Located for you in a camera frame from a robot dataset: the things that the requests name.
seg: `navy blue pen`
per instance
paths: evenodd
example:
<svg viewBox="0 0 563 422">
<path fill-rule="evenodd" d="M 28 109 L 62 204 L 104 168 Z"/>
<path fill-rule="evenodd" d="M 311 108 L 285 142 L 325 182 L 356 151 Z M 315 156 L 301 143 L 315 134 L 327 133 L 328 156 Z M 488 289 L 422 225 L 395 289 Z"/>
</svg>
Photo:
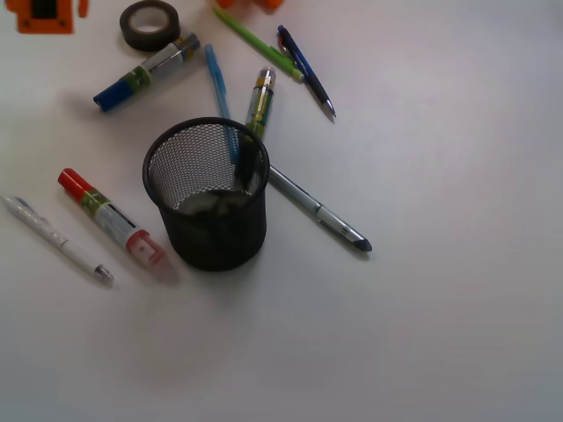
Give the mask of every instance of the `navy blue pen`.
<svg viewBox="0 0 563 422">
<path fill-rule="evenodd" d="M 215 92 L 217 95 L 217 103 L 219 103 L 219 113 L 224 119 L 230 119 L 229 106 L 227 105 L 227 98 L 225 97 L 227 93 L 227 88 L 225 87 L 225 81 L 223 80 L 223 74 L 219 69 L 217 64 L 217 59 L 215 53 L 213 52 L 213 47 L 210 44 L 205 46 L 205 55 L 208 59 L 209 73 L 213 78 L 213 85 L 215 86 Z M 238 162 L 238 142 L 235 135 L 229 128 L 225 128 L 227 139 L 229 140 L 229 152 L 230 161 L 233 164 Z"/>
<path fill-rule="evenodd" d="M 293 41 L 293 38 L 289 35 L 289 31 L 285 29 L 283 25 L 278 26 L 278 37 L 280 38 L 281 46 L 287 49 L 293 60 L 295 60 L 297 68 L 305 75 L 305 82 L 311 87 L 318 100 L 336 117 L 333 103 L 328 98 L 325 88 L 323 88 L 315 72 L 313 72 L 313 69 L 311 69 L 311 66 L 305 60 L 296 42 Z"/>
</svg>

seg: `green pen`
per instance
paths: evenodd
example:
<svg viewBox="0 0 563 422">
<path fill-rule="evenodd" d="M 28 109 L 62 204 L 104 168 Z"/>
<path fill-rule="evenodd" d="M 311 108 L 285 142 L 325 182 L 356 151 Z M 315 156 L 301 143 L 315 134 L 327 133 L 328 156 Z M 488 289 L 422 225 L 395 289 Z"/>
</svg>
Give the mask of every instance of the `green pen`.
<svg viewBox="0 0 563 422">
<path fill-rule="evenodd" d="M 215 14 L 228 26 L 230 26 L 236 33 L 243 37 L 249 44 L 260 51 L 271 62 L 278 66 L 281 70 L 291 75 L 297 82 L 304 80 L 301 70 L 295 67 L 293 61 L 283 55 L 280 50 L 275 47 L 266 45 L 263 41 L 259 40 L 253 33 L 239 24 L 233 17 L 222 11 L 216 6 L 213 6 Z"/>
</svg>

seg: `orange toy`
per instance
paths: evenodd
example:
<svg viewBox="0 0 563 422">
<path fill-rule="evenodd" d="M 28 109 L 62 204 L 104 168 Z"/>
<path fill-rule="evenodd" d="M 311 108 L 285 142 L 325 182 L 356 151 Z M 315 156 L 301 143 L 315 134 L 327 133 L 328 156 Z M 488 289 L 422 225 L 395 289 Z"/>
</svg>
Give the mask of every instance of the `orange toy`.
<svg viewBox="0 0 563 422">
<path fill-rule="evenodd" d="M 283 3 L 283 0 L 261 0 L 261 2 L 270 9 L 277 9 Z M 235 3 L 235 0 L 217 0 L 217 3 L 224 9 Z"/>
<path fill-rule="evenodd" d="M 72 0 L 6 0 L 6 7 L 18 15 L 21 33 L 73 33 Z M 78 16 L 88 14 L 88 0 L 79 0 Z"/>
</svg>

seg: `pen holder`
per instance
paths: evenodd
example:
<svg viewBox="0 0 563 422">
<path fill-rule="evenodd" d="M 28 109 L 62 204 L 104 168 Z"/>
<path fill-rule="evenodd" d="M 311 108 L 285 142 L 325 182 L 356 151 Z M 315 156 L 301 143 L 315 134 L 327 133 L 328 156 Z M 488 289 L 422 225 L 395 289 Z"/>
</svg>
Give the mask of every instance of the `pen holder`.
<svg viewBox="0 0 563 422">
<path fill-rule="evenodd" d="M 234 161 L 230 142 L 238 143 Z M 143 183 L 174 250 L 192 266 L 225 271 L 244 264 L 264 242 L 269 168 L 266 149 L 250 129 L 201 118 L 153 143 Z"/>
</svg>

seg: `silver pen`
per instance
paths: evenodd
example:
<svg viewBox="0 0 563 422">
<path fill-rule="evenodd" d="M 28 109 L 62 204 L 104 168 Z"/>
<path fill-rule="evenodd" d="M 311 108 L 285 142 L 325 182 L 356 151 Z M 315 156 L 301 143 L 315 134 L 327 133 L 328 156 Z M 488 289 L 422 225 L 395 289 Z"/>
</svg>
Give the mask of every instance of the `silver pen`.
<svg viewBox="0 0 563 422">
<path fill-rule="evenodd" d="M 368 239 L 350 227 L 347 222 L 338 217 L 330 209 L 310 196 L 301 187 L 273 167 L 273 165 L 270 165 L 269 181 L 280 191 L 286 193 L 290 198 L 301 204 L 311 214 L 315 215 L 322 225 L 342 236 L 355 248 L 363 252 L 371 252 L 372 248 Z"/>
</svg>

